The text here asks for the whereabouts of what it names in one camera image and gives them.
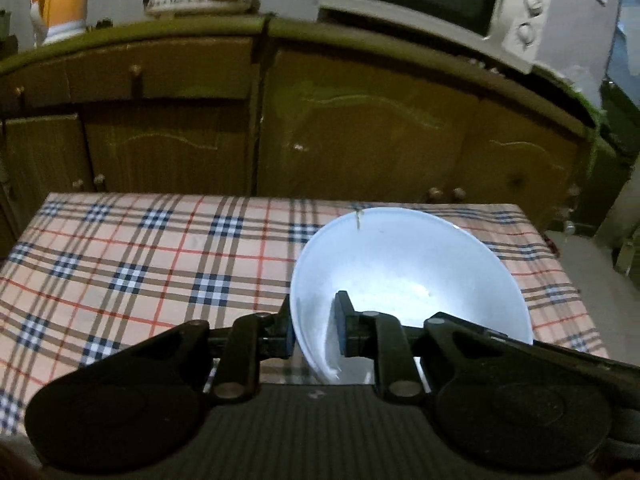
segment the wooden cabinet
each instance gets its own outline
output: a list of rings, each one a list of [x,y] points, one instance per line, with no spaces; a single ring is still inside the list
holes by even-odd
[[[75,114],[8,120],[0,150],[20,231],[50,192],[94,189],[82,124]]]
[[[264,89],[258,194],[425,202],[478,98],[368,62],[279,50]]]
[[[29,65],[0,78],[0,112],[4,115],[69,101],[65,65],[61,59]]]
[[[246,102],[93,104],[82,118],[106,191],[250,192]]]
[[[87,50],[65,61],[71,99],[245,99],[252,44],[251,38],[183,38]]]
[[[462,188],[467,203],[517,204],[544,227],[566,197],[577,157],[575,138],[557,127],[483,100],[448,188]]]

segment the cabinet knob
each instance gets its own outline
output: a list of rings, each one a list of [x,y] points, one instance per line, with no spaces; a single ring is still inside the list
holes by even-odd
[[[94,177],[94,186],[97,191],[104,191],[104,181],[105,177],[101,173]]]
[[[131,65],[129,67],[129,73],[133,78],[139,78],[142,75],[142,67],[138,64]]]
[[[429,200],[439,202],[444,197],[444,193],[437,187],[432,187],[428,192]]]
[[[462,202],[466,199],[466,191],[461,187],[457,187],[453,190],[453,200],[456,202]]]
[[[24,108],[24,86],[17,86],[14,89],[15,98],[18,100],[18,106]]]

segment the electric kettle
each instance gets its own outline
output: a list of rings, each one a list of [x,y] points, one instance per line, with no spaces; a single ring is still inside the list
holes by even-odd
[[[35,44],[52,43],[86,30],[86,0],[31,0]]]

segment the plaid tablecloth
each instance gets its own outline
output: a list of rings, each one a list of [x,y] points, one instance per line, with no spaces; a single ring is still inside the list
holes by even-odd
[[[189,319],[230,326],[276,312],[297,256],[324,224],[368,203],[52,194],[0,274],[0,424],[24,431],[44,384]],[[537,339],[606,356],[575,287],[513,205],[405,205],[466,229],[516,278]],[[261,380],[314,378],[298,351]]]

